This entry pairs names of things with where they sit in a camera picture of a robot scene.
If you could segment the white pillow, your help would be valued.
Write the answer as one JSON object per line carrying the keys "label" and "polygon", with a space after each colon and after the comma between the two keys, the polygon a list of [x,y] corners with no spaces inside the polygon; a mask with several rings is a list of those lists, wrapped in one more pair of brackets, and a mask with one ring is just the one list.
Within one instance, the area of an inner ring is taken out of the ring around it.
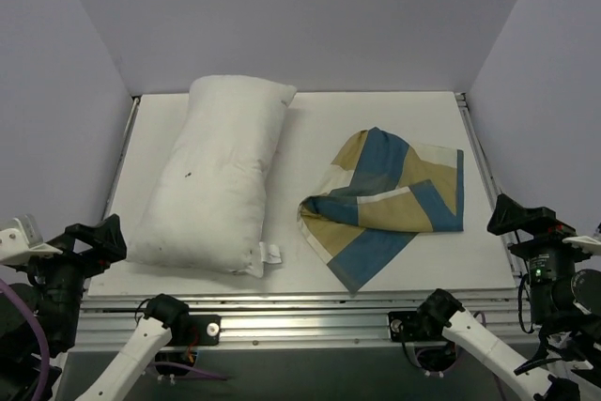
{"label": "white pillow", "polygon": [[128,244],[131,262],[263,276],[267,177],[296,93],[246,75],[192,83],[183,126]]}

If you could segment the blue tan white patchwork pillowcase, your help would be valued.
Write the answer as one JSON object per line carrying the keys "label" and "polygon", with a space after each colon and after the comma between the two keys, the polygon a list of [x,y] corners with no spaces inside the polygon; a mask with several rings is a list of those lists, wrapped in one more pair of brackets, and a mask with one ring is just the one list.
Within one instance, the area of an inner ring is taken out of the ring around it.
{"label": "blue tan white patchwork pillowcase", "polygon": [[464,229],[464,152],[379,128],[353,134],[297,210],[310,247],[357,293],[420,234]]}

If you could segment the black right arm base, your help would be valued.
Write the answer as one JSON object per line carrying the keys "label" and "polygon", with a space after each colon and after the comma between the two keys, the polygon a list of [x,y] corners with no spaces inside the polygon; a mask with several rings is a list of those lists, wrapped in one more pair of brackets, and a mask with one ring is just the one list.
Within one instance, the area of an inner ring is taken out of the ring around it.
{"label": "black right arm base", "polygon": [[460,362],[463,351],[455,343],[440,347],[403,348],[408,362],[428,378],[444,378]]}

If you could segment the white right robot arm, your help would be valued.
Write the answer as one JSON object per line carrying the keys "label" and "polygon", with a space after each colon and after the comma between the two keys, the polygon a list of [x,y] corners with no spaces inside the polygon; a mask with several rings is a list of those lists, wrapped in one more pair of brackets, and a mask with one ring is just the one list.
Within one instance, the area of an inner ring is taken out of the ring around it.
{"label": "white right robot arm", "polygon": [[526,273],[516,294],[516,333],[486,325],[451,292],[437,289],[418,307],[418,333],[457,345],[521,400],[579,400],[600,393],[600,236],[580,235],[547,207],[528,208],[502,193],[487,230],[523,233],[510,244]]}

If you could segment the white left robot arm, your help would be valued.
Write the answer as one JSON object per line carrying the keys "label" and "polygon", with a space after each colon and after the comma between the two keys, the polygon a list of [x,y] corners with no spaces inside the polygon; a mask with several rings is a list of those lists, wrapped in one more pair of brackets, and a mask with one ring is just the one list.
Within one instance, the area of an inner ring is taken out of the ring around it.
{"label": "white left robot arm", "polygon": [[73,224],[44,239],[30,215],[1,226],[1,265],[23,284],[1,283],[1,397],[56,400],[81,376],[78,400],[123,400],[168,344],[190,330],[189,307],[165,294],[144,301],[120,349],[78,337],[85,286],[127,256],[120,219]]}

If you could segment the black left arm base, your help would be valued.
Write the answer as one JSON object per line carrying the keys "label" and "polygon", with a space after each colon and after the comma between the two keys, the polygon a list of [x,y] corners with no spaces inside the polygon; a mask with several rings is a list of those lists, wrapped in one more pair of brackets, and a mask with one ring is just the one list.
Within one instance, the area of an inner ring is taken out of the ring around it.
{"label": "black left arm base", "polygon": [[169,378],[200,378],[201,375],[193,371],[198,359],[198,350],[159,352],[150,366],[159,375]]}

